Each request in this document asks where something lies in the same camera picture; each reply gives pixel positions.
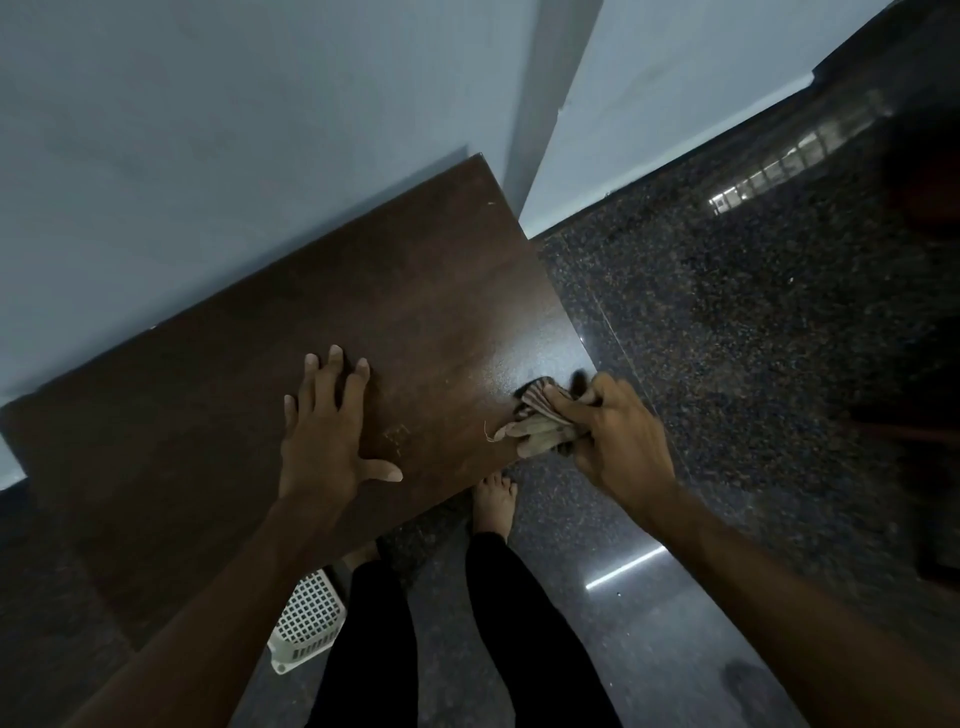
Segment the foot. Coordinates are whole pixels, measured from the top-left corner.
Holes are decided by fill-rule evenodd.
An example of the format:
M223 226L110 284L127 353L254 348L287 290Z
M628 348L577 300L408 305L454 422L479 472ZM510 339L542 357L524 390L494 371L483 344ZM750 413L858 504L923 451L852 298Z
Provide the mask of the foot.
M506 541L514 524L516 483L500 472L473 486L473 533L498 533Z
M351 551L344 556L344 564L351 572L356 571L364 564L370 561L379 561L380 551L376 547L376 541L370 541L360 546L355 551Z

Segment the dark brown wooden panel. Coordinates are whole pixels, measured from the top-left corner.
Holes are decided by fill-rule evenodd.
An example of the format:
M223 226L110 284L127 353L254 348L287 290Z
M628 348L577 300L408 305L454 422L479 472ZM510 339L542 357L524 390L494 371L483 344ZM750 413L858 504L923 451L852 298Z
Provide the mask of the dark brown wooden panel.
M0 429L133 644L226 562L276 494L282 397L306 352L373 369L366 483L332 561L509 464L511 393L589 358L474 157L62 376Z

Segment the leg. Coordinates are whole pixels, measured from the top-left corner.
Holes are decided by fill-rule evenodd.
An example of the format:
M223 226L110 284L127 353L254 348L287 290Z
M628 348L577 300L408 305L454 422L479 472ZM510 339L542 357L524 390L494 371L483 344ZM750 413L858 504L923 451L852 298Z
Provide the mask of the leg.
M480 637L507 684L516 724L619 726L584 646L507 546L516 485L499 473L473 489L467 585Z
M330 648L307 721L322 725L417 725L417 638L407 599L376 545L351 553L347 621Z

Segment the white plastic basket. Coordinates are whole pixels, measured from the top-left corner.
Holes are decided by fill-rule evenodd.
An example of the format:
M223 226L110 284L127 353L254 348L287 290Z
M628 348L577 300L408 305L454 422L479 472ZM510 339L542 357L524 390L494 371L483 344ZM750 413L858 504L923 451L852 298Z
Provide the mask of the white plastic basket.
M323 569L300 580L267 641L270 664L278 675L329 649L347 618Z

